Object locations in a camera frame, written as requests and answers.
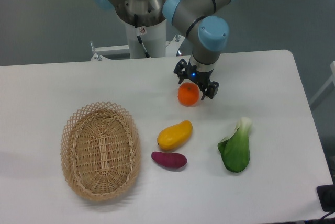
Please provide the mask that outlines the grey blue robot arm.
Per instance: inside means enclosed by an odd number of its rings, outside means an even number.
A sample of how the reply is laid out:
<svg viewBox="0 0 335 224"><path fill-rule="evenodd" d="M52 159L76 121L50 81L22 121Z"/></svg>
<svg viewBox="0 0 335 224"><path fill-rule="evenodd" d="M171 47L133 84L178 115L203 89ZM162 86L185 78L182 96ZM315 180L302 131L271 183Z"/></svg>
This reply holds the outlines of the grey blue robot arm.
<svg viewBox="0 0 335 224"><path fill-rule="evenodd" d="M190 59L180 60L174 73L190 80L204 97L214 98L219 84L210 80L227 44L229 26L215 15L234 0L94 0L102 9L114 9L124 23L130 56L166 56L166 25L175 27L193 46Z"/></svg>

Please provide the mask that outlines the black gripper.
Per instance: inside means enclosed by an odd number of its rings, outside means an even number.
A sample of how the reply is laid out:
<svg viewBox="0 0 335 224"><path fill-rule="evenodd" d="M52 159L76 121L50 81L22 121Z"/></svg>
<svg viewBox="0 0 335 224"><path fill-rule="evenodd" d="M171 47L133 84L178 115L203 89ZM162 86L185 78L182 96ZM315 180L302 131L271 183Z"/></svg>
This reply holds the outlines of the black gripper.
<svg viewBox="0 0 335 224"><path fill-rule="evenodd" d="M181 59L176 64L173 73L178 76L179 84L182 84L185 79L196 84L202 92L201 101L203 101L205 97L213 99L218 92L219 83L210 80L213 70L213 64L202 64L195 58L190 58L188 61Z"/></svg>

